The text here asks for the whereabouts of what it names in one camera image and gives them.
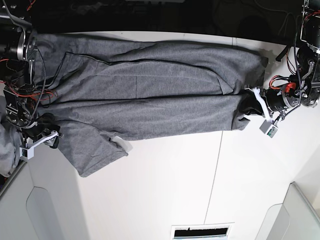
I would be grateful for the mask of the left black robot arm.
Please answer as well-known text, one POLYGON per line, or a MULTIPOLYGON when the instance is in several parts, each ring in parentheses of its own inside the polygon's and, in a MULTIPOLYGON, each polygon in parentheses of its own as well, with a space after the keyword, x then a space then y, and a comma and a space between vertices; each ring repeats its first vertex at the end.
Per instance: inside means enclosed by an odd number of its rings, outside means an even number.
POLYGON ((247 88, 240 105, 245 115, 260 115, 276 124, 300 106, 314 107, 320 99, 320 2, 305 0, 301 23, 293 39, 277 56, 285 58, 289 76, 275 75, 268 88, 247 88))

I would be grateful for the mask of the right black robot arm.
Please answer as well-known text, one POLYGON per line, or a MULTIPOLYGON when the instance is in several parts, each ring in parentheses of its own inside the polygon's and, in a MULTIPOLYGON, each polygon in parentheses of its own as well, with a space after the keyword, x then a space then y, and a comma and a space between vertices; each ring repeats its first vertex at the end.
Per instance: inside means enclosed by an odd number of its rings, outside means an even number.
POLYGON ((0 81, 4 83, 6 118, 27 139, 56 149, 63 136, 52 114, 37 113, 41 101, 53 97, 47 88, 44 60, 36 46, 30 9, 33 0, 0 2, 0 81), (35 61, 40 58, 42 81, 36 84, 35 61))

